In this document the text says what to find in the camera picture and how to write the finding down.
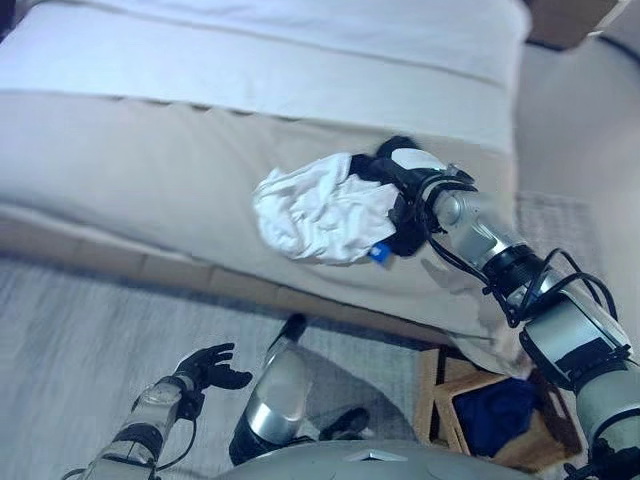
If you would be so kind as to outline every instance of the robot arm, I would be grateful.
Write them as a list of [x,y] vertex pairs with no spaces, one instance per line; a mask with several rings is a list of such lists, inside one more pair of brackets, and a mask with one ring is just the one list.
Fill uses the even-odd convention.
[[248,372],[231,370],[221,363],[232,358],[234,345],[227,343],[197,351],[184,359],[175,373],[147,388],[134,402],[120,430],[82,473],[82,479],[148,480],[156,478],[162,448],[179,419],[193,422],[204,403],[203,390],[211,385],[236,390],[252,378]]
[[[526,322],[520,333],[526,352],[549,381],[576,394],[591,464],[570,478],[610,474],[613,465],[627,475],[620,478],[640,475],[640,368],[614,319],[609,291],[560,250],[539,258],[472,183],[455,166],[431,171],[417,205],[425,212],[428,240],[445,260],[485,284],[512,327]],[[437,233],[447,234],[451,250],[435,240]],[[558,253],[566,255],[575,274],[567,277],[549,265]],[[592,296],[577,287],[578,280]],[[601,287],[608,312],[594,284]]]

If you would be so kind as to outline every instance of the navy fabric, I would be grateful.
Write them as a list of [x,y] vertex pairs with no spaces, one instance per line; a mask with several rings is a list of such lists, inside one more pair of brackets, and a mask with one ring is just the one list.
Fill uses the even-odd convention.
[[509,440],[529,429],[539,399],[531,383],[509,378],[458,395],[453,406],[470,452],[492,457]]

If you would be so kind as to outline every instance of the white towel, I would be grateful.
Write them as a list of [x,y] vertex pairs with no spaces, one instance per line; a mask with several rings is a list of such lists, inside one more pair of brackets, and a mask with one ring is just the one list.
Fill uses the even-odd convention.
[[274,169],[253,193],[262,239],[293,258],[350,263],[396,231],[393,185],[348,176],[351,154],[336,153],[292,173]]

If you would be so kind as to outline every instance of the wooden crate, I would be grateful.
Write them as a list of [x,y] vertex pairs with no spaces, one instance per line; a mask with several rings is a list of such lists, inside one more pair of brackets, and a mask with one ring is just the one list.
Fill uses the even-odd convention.
[[433,348],[420,353],[418,360],[418,401],[413,428],[423,444],[447,447],[447,437],[435,408],[436,385],[462,378],[478,369],[455,349]]
[[[450,450],[471,455],[456,414],[456,396],[501,382],[506,376],[477,371],[433,389],[436,409]],[[525,472],[538,472],[581,452],[581,444],[566,404],[556,387],[534,370],[529,381],[536,386],[542,407],[531,417],[529,430],[509,441],[491,461]]]

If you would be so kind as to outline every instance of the white bedsheet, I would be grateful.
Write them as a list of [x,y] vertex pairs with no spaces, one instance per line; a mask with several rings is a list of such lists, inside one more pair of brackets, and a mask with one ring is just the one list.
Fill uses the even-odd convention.
[[[519,51],[517,42],[511,45]],[[517,64],[514,55],[502,59],[505,69]],[[513,151],[510,89],[441,68],[57,2],[34,7],[0,44],[4,91],[320,118],[456,138],[506,153]]]
[[123,12],[444,68],[510,86],[521,0],[81,0]]

